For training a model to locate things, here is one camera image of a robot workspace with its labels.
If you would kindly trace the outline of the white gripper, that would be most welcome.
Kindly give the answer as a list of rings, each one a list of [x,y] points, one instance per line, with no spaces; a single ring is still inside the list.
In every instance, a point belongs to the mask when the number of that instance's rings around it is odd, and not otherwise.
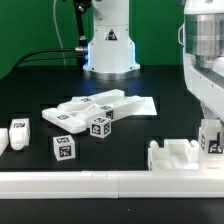
[[[194,56],[187,53],[183,54],[183,61],[187,89],[210,110],[205,117],[224,122],[224,57],[217,58],[212,69],[196,68]],[[224,132],[218,132],[217,140],[224,148]]]

